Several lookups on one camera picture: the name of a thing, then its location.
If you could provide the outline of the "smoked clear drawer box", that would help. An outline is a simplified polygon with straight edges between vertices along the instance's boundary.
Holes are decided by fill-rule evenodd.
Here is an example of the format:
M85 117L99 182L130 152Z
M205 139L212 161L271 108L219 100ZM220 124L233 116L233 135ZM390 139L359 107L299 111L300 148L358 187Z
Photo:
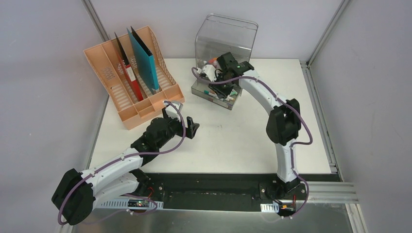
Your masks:
M253 21L239 19L235 17L223 16L219 14L209 14L202 23L195 39L195 57L196 68L202 68L210 64L218 69L217 60L210 63L212 58L230 52L239 62L247 61L250 63L250 57L258 31L258 24ZM213 92L208 85L211 83L208 79L202 79L199 74L192 87L191 92L201 98L220 105L228 110L232 110L237 98L241 95L242 89L234 87L238 96L234 101L226 101L216 96L210 96L204 93L204 90Z

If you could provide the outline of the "teal folder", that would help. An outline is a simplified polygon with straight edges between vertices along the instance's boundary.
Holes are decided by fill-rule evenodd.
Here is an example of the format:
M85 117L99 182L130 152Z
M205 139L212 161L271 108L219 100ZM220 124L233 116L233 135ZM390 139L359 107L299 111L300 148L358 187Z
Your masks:
M142 78L151 94L154 95L160 91L154 55L133 27L130 27L130 30L127 29L127 31L135 56L139 76Z

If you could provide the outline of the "red folder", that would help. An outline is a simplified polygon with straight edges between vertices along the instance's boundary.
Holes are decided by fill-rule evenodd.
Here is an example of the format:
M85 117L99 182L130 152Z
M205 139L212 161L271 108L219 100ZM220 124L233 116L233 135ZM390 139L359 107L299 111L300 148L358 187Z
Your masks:
M144 98L143 98L143 95L141 93L140 87L138 85L137 78L136 78L136 75L134 73L134 70L133 70L133 68L132 68L132 66L131 66L131 64L128 60L128 57L127 57L127 55L124 51L124 48L123 48L123 46L122 46L122 44L121 44L121 42L120 42L120 40L119 40L116 33L115 33L115 37L116 37L116 43L119 47L119 52L120 53L118 55L118 58L120 60L120 65L121 65L121 68L123 70L123 73L126 77L126 80L129 84L129 86L131 87L136 99L138 101L142 101Z

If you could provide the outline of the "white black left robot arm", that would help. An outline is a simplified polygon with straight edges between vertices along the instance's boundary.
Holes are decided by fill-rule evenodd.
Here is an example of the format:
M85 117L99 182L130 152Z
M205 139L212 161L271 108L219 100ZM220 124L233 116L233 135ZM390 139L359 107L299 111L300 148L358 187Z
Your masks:
M145 132L125 151L106 163L77 171L65 172L51 201L58 209L59 225L77 225L100 204L126 194L143 196L148 183L140 168L156 156L176 150L160 149L175 136L192 139L200 127L191 117L183 119L180 107L174 103L162 109L162 117L153 118Z

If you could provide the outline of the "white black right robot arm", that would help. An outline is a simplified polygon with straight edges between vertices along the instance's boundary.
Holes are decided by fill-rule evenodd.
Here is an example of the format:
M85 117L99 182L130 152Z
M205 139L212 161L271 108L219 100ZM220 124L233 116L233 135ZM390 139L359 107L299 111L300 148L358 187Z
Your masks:
M301 129L298 117L300 104L296 99L286 100L279 97L264 81L254 67L247 61L239 63L232 53L227 52L217 58L218 69L205 71L210 80L208 85L220 99L227 98L234 86L247 91L268 114L266 133L275 144L277 156L276 194L288 199L300 184L293 168L296 165L292 156L293 146Z

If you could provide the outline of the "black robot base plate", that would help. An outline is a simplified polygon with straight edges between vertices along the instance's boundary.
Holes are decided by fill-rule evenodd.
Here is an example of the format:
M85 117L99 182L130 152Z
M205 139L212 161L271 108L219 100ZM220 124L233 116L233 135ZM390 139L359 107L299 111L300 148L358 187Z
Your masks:
M306 187L284 192L275 174L146 173L131 193L163 203L164 209L259 212L280 201L296 207Z

